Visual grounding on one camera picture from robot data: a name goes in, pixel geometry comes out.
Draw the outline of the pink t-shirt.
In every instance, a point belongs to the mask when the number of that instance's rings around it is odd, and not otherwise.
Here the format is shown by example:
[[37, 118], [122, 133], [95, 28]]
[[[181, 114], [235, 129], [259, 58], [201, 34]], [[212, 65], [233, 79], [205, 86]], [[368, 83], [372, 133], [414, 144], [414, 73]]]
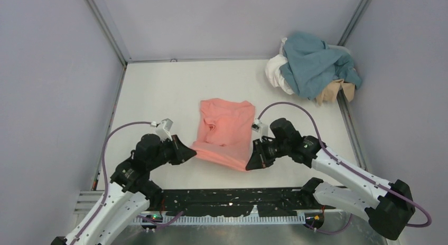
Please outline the pink t-shirt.
[[200, 101], [199, 111], [197, 139], [192, 144], [196, 157], [244, 172], [251, 156], [255, 106], [213, 98]]

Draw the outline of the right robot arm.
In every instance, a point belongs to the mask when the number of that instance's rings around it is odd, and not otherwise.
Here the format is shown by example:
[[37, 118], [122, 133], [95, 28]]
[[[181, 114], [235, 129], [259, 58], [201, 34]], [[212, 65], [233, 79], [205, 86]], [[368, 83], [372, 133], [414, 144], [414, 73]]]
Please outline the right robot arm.
[[320, 178], [309, 179], [300, 190], [307, 206], [319, 204], [344, 210], [365, 220], [389, 240], [397, 240], [414, 215], [412, 193], [405, 182], [393, 183], [345, 162], [323, 141], [302, 136], [289, 120], [279, 118], [268, 126], [256, 119], [251, 128], [260, 138], [253, 140], [246, 170], [268, 168], [276, 159], [288, 156], [342, 184], [337, 187]]

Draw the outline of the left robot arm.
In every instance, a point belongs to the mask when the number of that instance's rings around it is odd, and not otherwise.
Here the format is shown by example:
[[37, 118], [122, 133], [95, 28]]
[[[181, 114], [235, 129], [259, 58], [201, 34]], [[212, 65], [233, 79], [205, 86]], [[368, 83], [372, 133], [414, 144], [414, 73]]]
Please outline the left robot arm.
[[196, 154], [177, 135], [164, 139], [144, 135], [130, 157], [116, 167], [107, 189], [85, 218], [52, 244], [111, 244], [151, 202], [161, 201], [162, 189], [150, 180], [150, 172], [165, 164], [183, 164]]

